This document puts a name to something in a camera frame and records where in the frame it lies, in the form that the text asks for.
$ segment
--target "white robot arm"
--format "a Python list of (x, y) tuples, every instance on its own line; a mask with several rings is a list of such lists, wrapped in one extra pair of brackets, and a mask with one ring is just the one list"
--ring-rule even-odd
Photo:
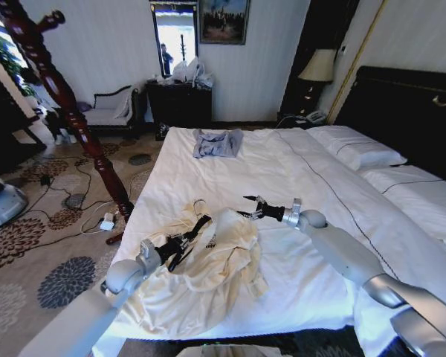
[(74, 299), (20, 352), (20, 357), (85, 357), (117, 317), (119, 309), (134, 291), (172, 258), (172, 271), (185, 257), (185, 251), (210, 217), (203, 215), (194, 229), (167, 237), (167, 243), (155, 247), (145, 239), (135, 260), (121, 260), (109, 268), (106, 279)]
[(301, 212), (301, 200), (294, 199), (291, 209), (273, 207), (261, 197), (252, 219), (271, 216), (307, 234), (314, 247), (343, 277), (362, 287), (371, 298), (391, 309), (410, 308), (391, 318), (393, 329), (407, 346), (420, 356), (446, 356), (446, 304), (428, 290), (402, 283), (389, 276), (378, 258), (363, 244), (326, 221), (317, 210)]

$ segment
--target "power strip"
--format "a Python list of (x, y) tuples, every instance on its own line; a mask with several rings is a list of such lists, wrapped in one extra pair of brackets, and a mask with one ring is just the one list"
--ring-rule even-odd
[(104, 214), (104, 220), (101, 222), (101, 225), (99, 227), (104, 231), (111, 231), (114, 227), (114, 214)]

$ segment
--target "framed painting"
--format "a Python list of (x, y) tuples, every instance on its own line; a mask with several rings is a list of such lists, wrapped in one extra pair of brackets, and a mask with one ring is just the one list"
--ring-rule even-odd
[(200, 43), (244, 45), (250, 0), (200, 0)]

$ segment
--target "mirror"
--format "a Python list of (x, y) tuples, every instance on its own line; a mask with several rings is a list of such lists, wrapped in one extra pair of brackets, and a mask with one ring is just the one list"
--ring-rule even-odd
[(196, 1), (150, 1), (162, 77), (198, 56)]

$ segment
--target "patterned carpet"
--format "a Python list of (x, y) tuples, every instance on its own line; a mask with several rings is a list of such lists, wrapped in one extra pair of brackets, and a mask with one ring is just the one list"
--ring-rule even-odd
[[(138, 141), (103, 138), (102, 142), (135, 202), (162, 143), (150, 134)], [(51, 177), (49, 188), (40, 184), (43, 175)], [(125, 224), (119, 218), (112, 232), (80, 233), (89, 217), (84, 229), (93, 232), (98, 230), (98, 219), (117, 208), (113, 203), (100, 208), (110, 197), (79, 144), (50, 145), (2, 178), (20, 187), (30, 202), (26, 214), (0, 228), (0, 357), (8, 357), (17, 356), (64, 306), (106, 273), (117, 246), (104, 241), (123, 231)], [(351, 327), (220, 341), (128, 340), (120, 356), (175, 356), (185, 347), (205, 343), (275, 346), (293, 356), (363, 356)], [(396, 341), (385, 356), (405, 354)]]

